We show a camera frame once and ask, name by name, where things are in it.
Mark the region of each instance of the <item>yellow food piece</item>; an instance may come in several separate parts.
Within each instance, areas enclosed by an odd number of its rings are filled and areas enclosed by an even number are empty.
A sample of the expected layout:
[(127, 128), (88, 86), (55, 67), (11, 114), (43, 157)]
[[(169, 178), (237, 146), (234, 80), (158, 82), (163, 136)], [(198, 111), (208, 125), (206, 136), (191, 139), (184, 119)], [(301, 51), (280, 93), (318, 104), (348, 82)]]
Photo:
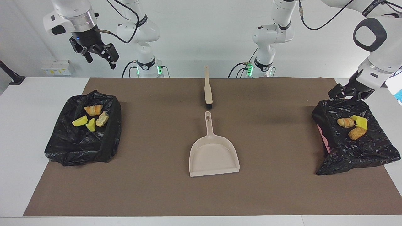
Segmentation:
[(103, 111), (99, 118), (96, 120), (96, 125), (102, 127), (106, 124), (108, 119), (109, 115), (105, 111)]
[(91, 132), (95, 132), (96, 131), (96, 123), (95, 123), (95, 119), (91, 119), (89, 120), (89, 122), (87, 124), (85, 124), (86, 127), (89, 129), (89, 131)]
[(360, 127), (360, 128), (363, 128), (364, 130), (368, 130), (366, 118), (363, 118), (363, 117), (360, 117), (357, 115), (352, 115), (351, 119), (356, 121), (356, 127)]
[(80, 126), (80, 125), (85, 125), (85, 124), (88, 123), (88, 117), (87, 117), (86, 115), (84, 115), (84, 116), (82, 116), (81, 118), (76, 119), (76, 120), (73, 121), (72, 123), (73, 123), (73, 125), (74, 125), (75, 127)]
[(102, 112), (103, 105), (94, 105), (84, 107), (84, 110), (88, 113), (89, 116), (100, 115)]
[(355, 126), (355, 122), (353, 121), (353, 119), (350, 118), (338, 119), (336, 122), (338, 123), (338, 125), (344, 128), (352, 128), (353, 126)]
[(351, 130), (348, 135), (352, 140), (357, 140), (360, 137), (362, 137), (364, 134), (366, 134), (365, 129), (363, 129), (361, 127), (356, 127), (353, 130)]

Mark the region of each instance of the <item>croissant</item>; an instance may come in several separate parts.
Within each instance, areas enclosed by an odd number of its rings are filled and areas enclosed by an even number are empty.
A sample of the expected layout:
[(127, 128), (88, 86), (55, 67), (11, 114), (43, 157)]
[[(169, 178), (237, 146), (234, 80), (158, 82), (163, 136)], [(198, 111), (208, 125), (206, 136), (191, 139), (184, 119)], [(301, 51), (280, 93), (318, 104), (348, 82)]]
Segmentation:
[(338, 119), (336, 122), (338, 123), (338, 125), (344, 128), (352, 128), (353, 126), (355, 126), (355, 122), (351, 118)]
[(109, 115), (105, 111), (103, 111), (99, 118), (96, 120), (96, 125), (102, 127), (106, 124), (108, 119)]
[(103, 107), (103, 105), (95, 105), (95, 106), (84, 107), (84, 109), (88, 113), (89, 116), (95, 116), (95, 115), (101, 114), (102, 107)]
[(356, 127), (353, 130), (351, 130), (348, 135), (352, 140), (357, 140), (360, 137), (362, 137), (364, 134), (366, 134), (365, 129), (363, 129), (361, 127)]

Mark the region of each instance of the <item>dustpan handle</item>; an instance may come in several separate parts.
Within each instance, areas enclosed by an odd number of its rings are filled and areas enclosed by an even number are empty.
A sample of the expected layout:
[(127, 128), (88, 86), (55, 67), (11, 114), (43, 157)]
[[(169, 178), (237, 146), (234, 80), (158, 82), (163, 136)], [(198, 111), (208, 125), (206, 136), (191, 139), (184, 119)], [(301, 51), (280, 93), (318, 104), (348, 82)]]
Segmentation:
[(207, 124), (207, 136), (213, 135), (212, 116), (209, 111), (205, 112), (205, 123)]

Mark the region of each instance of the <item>white dustpan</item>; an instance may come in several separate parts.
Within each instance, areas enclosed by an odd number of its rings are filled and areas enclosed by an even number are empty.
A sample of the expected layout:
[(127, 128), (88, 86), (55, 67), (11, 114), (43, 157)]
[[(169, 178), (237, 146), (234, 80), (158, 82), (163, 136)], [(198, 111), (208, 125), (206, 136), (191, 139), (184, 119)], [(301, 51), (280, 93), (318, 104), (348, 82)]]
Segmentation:
[(198, 139), (190, 151), (190, 176), (239, 172), (240, 164), (233, 144), (213, 133), (211, 112), (205, 112), (207, 135)]

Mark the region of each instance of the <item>black trash bag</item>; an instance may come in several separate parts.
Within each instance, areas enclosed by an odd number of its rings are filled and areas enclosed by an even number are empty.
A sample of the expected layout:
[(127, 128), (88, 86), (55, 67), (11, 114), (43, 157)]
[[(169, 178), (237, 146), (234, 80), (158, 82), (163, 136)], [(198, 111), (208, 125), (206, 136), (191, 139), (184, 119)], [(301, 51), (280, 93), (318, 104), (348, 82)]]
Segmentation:
[[(359, 115), (367, 119), (368, 131), (357, 140), (348, 133), (354, 128), (337, 124), (339, 118)], [(317, 170), (318, 175), (335, 174), (351, 168), (384, 165), (400, 160), (400, 154), (371, 113), (369, 106), (356, 99), (320, 101), (312, 117), (319, 126), (323, 139), (325, 160)]]
[[(96, 132), (90, 132), (85, 125), (73, 126), (72, 121), (84, 115), (88, 120), (99, 117), (89, 116), (84, 110), (84, 107), (92, 105), (103, 105), (102, 111), (109, 115), (107, 123), (103, 127), (96, 127)], [(108, 162), (117, 152), (120, 135), (120, 103), (115, 96), (95, 90), (88, 95), (68, 99), (56, 121), (45, 155), (63, 166)]]

